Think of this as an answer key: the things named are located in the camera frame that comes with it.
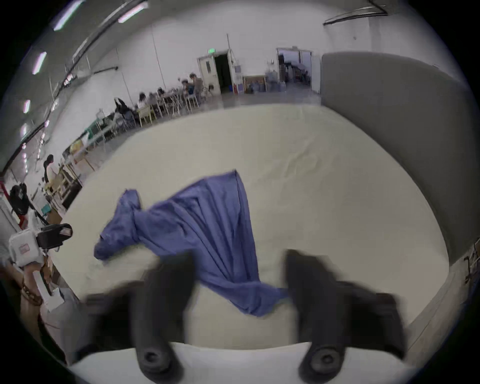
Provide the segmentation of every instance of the person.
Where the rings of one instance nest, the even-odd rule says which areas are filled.
[[[115,108],[115,112],[118,112],[119,114],[121,114],[123,117],[125,117],[125,114],[130,111],[130,108],[127,107],[127,105],[124,103],[124,101],[122,99],[120,99],[119,97],[115,97],[113,99],[113,101],[115,101],[115,105],[117,106]]]
[[[141,109],[147,105],[147,96],[143,92],[140,92],[140,95],[138,97],[138,103],[137,107],[138,109]]]
[[[193,85],[195,86],[195,93],[201,93],[204,88],[204,81],[197,77],[193,72],[190,73],[190,79],[192,80]]]
[[[189,83],[187,79],[183,79],[181,81],[183,86],[183,94],[184,95],[191,95],[193,93],[193,89],[195,88],[192,83]]]
[[[147,104],[148,104],[148,105],[156,105],[156,97],[155,97],[155,95],[154,95],[152,92],[150,92],[150,93],[148,94]]]
[[[47,183],[53,181],[59,173],[58,167],[53,163],[53,155],[47,156],[47,159],[43,162],[43,168],[45,169],[44,178]]]

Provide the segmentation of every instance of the bracelet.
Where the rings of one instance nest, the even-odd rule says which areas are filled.
[[[42,298],[41,296],[36,295],[32,291],[30,291],[27,286],[25,285],[25,282],[22,281],[22,296],[25,297],[29,303],[39,306],[42,305]]]

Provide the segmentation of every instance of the wooden chair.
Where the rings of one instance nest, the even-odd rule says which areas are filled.
[[[148,117],[150,119],[150,124],[152,123],[152,106],[147,105],[141,109],[138,110],[138,118],[140,119],[140,127],[142,127],[142,119],[145,119]]]

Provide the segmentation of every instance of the door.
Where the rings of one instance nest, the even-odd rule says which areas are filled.
[[[312,91],[320,93],[321,80],[321,58],[320,56],[312,55]]]
[[[215,59],[213,57],[200,57],[198,58],[198,66],[200,72],[202,73],[202,80],[204,81],[204,87],[209,89],[209,86],[213,86],[213,89],[210,87],[210,93],[213,96],[220,95],[220,84],[218,83],[218,76],[216,73]]]

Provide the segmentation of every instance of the white table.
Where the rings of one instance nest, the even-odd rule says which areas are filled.
[[[55,266],[80,298],[139,279],[157,260],[143,246],[107,263],[93,257],[125,189],[137,189],[148,208],[234,168],[248,197],[262,281],[284,284],[284,249],[325,255],[341,278],[397,294],[406,324],[444,283],[442,234],[403,168],[335,112],[287,104],[201,113],[136,133],[72,203],[64,221],[73,237],[54,253]],[[186,340],[212,348],[279,347],[295,342],[295,321],[289,302],[255,318],[198,286]]]

